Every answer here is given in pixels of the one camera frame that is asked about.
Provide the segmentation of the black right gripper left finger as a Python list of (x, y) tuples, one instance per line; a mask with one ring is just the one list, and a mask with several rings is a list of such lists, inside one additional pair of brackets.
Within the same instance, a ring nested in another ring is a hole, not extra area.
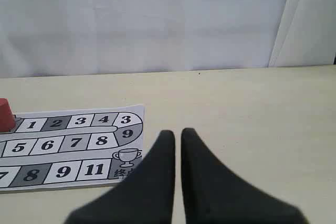
[(72, 211), (66, 223), (171, 223), (175, 137), (162, 130), (146, 157), (120, 184)]

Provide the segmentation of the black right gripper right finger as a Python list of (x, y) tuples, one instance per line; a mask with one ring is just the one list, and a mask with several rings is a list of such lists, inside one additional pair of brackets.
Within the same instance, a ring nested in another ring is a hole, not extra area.
[(181, 134), (181, 180), (186, 223), (308, 223), (299, 208), (231, 171), (193, 128)]

